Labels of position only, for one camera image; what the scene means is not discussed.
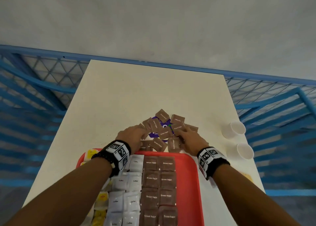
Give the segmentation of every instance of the paper cup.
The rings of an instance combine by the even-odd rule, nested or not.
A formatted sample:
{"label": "paper cup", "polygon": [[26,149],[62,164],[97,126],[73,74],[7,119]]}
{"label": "paper cup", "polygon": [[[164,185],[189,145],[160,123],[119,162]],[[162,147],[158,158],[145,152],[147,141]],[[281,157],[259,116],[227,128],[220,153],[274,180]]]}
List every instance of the paper cup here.
{"label": "paper cup", "polygon": [[230,139],[236,135],[246,133],[246,127],[240,121],[233,121],[222,128],[222,135],[226,139]]}
{"label": "paper cup", "polygon": [[240,143],[227,151],[227,157],[228,159],[253,159],[254,152],[250,145]]}

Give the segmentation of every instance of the brown packet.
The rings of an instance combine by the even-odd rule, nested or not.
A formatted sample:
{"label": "brown packet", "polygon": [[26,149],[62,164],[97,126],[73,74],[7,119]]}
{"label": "brown packet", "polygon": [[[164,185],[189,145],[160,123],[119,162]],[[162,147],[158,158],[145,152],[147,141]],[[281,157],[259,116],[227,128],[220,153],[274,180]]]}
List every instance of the brown packet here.
{"label": "brown packet", "polygon": [[176,189],[159,189],[159,206],[176,206],[177,191]]}
{"label": "brown packet", "polygon": [[182,131],[184,131],[185,125],[184,125],[183,122],[180,122],[180,123],[172,124],[172,125],[171,125],[171,128],[172,128],[173,132],[174,132],[175,130],[182,130]]}
{"label": "brown packet", "polygon": [[146,139],[147,135],[150,134],[150,131],[147,130],[146,127],[143,126],[142,124],[139,124],[138,126],[146,131],[146,133],[141,137],[141,139]]}
{"label": "brown packet", "polygon": [[192,126],[192,125],[188,125],[188,124],[184,124],[185,126],[188,126],[192,131],[197,132],[198,127],[196,126]]}
{"label": "brown packet", "polygon": [[150,147],[150,143],[152,140],[144,140],[142,141],[142,146],[140,147],[139,151],[153,151]]}
{"label": "brown packet", "polygon": [[170,120],[170,123],[171,124],[176,124],[176,123],[184,123],[184,117],[182,116],[179,116],[179,115],[176,115],[176,114],[173,114],[172,117],[171,117],[171,120]]}
{"label": "brown packet", "polygon": [[158,156],[158,169],[160,171],[176,171],[174,157]]}
{"label": "brown packet", "polygon": [[149,120],[149,124],[150,124],[151,131],[153,133],[157,133],[159,130],[162,129],[160,121],[157,118]]}
{"label": "brown packet", "polygon": [[160,185],[160,171],[144,170],[143,172],[143,187],[159,188]]}
{"label": "brown packet", "polygon": [[163,189],[177,188],[176,172],[161,172],[160,173],[160,188],[163,188]]}
{"label": "brown packet", "polygon": [[154,148],[157,152],[164,152],[168,145],[162,140],[154,138],[150,143],[150,146]]}
{"label": "brown packet", "polygon": [[170,138],[173,136],[172,130],[169,126],[164,127],[160,130],[158,130],[158,135],[160,137],[161,140],[166,139],[166,138]]}
{"label": "brown packet", "polygon": [[178,226],[178,209],[176,207],[160,206],[158,210],[159,226]]}
{"label": "brown packet", "polygon": [[143,125],[146,127],[147,130],[149,130],[150,132],[152,132],[152,131],[151,131],[150,124],[149,124],[149,121],[150,121],[150,120],[152,120],[152,118],[148,118],[147,120],[144,120],[144,121],[143,121]]}
{"label": "brown packet", "polygon": [[141,210],[139,226],[158,226],[158,207]]}
{"label": "brown packet", "polygon": [[166,123],[167,120],[170,119],[170,116],[163,109],[158,111],[155,116],[160,119],[162,123]]}
{"label": "brown packet", "polygon": [[142,188],[140,196],[141,209],[154,209],[159,206],[159,191],[156,188]]}
{"label": "brown packet", "polygon": [[144,156],[143,165],[144,170],[158,170],[158,157]]}
{"label": "brown packet", "polygon": [[181,151],[180,139],[175,135],[168,139],[168,151],[170,153],[179,153]]}

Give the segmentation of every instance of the wristband with markers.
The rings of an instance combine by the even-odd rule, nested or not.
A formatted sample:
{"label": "wristband with markers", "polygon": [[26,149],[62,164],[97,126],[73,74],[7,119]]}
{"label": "wristband with markers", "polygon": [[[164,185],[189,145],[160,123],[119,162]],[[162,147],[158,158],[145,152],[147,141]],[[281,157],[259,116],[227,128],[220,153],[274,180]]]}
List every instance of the wristband with markers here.
{"label": "wristband with markers", "polygon": [[214,147],[206,147],[201,149],[197,153],[197,158],[199,168],[207,180],[209,177],[213,177],[216,169],[222,164],[230,165],[226,157]]}
{"label": "wristband with markers", "polygon": [[131,155],[131,148],[123,140],[114,140],[105,146],[100,152],[93,155],[91,159],[101,157],[110,162],[112,173],[110,177],[117,176],[123,170]]}

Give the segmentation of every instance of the white table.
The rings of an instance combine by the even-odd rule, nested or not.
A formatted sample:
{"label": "white table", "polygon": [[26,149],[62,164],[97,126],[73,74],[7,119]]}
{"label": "white table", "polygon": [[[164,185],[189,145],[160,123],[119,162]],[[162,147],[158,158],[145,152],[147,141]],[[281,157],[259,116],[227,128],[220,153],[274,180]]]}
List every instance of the white table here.
{"label": "white table", "polygon": [[[229,145],[247,142],[245,136],[231,141],[221,134],[221,126],[238,120],[222,75],[91,60],[24,204],[72,171],[86,150],[161,108],[184,116],[224,154]],[[231,165],[263,190],[253,160]],[[219,190],[198,173],[205,225],[236,225]]]}

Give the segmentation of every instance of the person's right arm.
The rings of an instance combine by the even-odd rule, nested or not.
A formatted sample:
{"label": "person's right arm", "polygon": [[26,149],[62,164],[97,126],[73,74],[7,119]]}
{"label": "person's right arm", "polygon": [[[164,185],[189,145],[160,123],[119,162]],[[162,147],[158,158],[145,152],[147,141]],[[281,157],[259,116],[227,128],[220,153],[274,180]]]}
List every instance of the person's right arm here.
{"label": "person's right arm", "polygon": [[[175,133],[183,138],[184,144],[181,147],[192,156],[208,147],[208,143],[188,127],[186,132]],[[284,209],[230,165],[219,166],[213,174],[213,180],[239,226],[300,226]]]}

